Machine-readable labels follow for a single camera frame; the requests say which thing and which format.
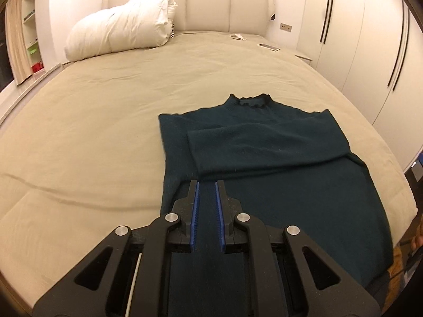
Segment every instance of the headboard panel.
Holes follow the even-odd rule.
[[[103,0],[102,9],[129,0]],[[274,0],[175,0],[176,31],[210,30],[266,35]]]

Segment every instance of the white wardrobe door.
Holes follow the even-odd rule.
[[[364,0],[333,0],[326,44],[316,70],[339,90],[344,86],[360,36]]]
[[[322,44],[320,36],[326,14],[327,0],[305,0],[304,14],[297,49],[309,56],[315,69]]]
[[[373,126],[407,170],[423,145],[423,34],[412,15],[401,74]]]
[[[357,51],[342,93],[373,123],[391,87],[402,29],[402,0],[365,0]]]

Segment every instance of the beige bedsheet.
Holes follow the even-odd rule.
[[[159,215],[158,114],[216,106],[230,93],[329,109],[367,163],[399,241],[417,210],[385,142],[290,51],[246,38],[180,34],[162,47],[77,62],[17,115],[0,138],[0,271],[29,307],[115,226],[136,228]]]

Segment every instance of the electrical socket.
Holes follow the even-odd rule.
[[[291,32],[292,26],[281,23],[281,26],[279,27],[279,29],[284,30],[284,31],[287,31],[287,32]]]

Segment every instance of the beige curtain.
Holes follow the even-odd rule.
[[[10,67],[17,84],[32,75],[22,31],[22,0],[9,0],[6,4],[6,43]]]

